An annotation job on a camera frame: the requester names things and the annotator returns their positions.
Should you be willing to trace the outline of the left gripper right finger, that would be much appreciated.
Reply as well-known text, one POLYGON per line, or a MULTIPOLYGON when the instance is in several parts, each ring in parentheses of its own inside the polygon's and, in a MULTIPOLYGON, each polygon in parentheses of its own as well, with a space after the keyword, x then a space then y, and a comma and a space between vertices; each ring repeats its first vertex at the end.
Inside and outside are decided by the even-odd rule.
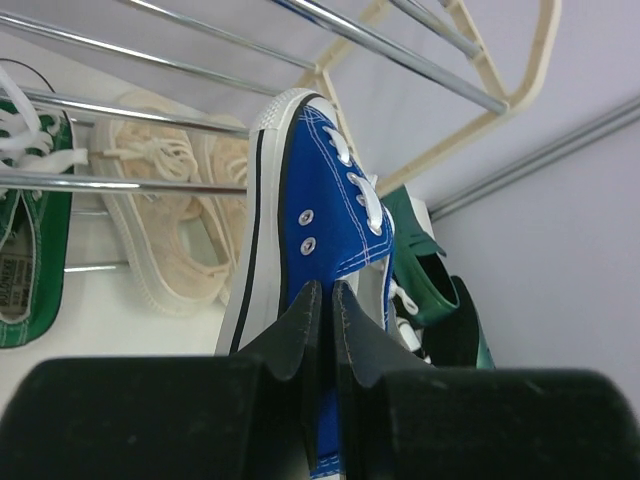
POLYGON ((349 479, 635 479, 639 424, 589 370, 434 368, 332 294, 349 479))

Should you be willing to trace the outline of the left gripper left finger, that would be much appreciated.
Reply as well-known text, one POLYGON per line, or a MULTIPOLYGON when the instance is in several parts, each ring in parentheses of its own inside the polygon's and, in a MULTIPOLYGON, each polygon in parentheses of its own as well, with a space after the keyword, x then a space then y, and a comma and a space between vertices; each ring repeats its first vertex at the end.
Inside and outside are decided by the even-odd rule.
POLYGON ((1 419, 5 479, 306 479, 317 463, 321 287, 230 356, 63 358, 1 419))

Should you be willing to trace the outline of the beige lace sneaker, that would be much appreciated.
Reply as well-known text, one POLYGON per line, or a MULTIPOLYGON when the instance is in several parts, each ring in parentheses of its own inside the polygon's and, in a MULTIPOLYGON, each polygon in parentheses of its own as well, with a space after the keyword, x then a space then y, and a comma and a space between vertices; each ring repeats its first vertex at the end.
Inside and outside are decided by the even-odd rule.
MULTIPOLYGON (((100 118, 89 141, 97 176, 202 180, 188 133, 171 126, 100 118)), ((105 194, 136 284, 155 310, 191 316, 211 305, 229 280, 232 257, 214 198, 190 194, 105 194)))
MULTIPOLYGON (((188 136, 199 175, 205 183, 247 186, 247 140, 203 132, 190 132, 188 136)), ((240 196, 213 196, 211 200, 221 221, 223 245, 230 254, 229 274, 219 292, 221 302, 227 305, 242 248, 247 202, 240 196)))

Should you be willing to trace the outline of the blue sneaker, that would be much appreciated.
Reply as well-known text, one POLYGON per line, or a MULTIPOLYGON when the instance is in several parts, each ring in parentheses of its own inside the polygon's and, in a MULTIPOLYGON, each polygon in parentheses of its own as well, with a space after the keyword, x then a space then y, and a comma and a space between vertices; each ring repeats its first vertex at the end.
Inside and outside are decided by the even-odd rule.
POLYGON ((418 367, 396 320, 395 227, 330 102, 275 97, 251 129, 248 218, 216 350, 259 478, 392 479, 385 375, 418 367))

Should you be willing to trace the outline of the green sneaker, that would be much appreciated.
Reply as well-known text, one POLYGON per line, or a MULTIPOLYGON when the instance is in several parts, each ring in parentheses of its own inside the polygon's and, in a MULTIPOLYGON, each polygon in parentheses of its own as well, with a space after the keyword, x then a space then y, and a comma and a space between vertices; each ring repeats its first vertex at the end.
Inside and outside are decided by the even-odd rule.
MULTIPOLYGON (((88 164, 66 112, 43 109, 1 71, 1 172, 70 174, 88 164)), ((64 284, 72 194, 1 189, 1 347, 24 346, 49 330, 64 284)))

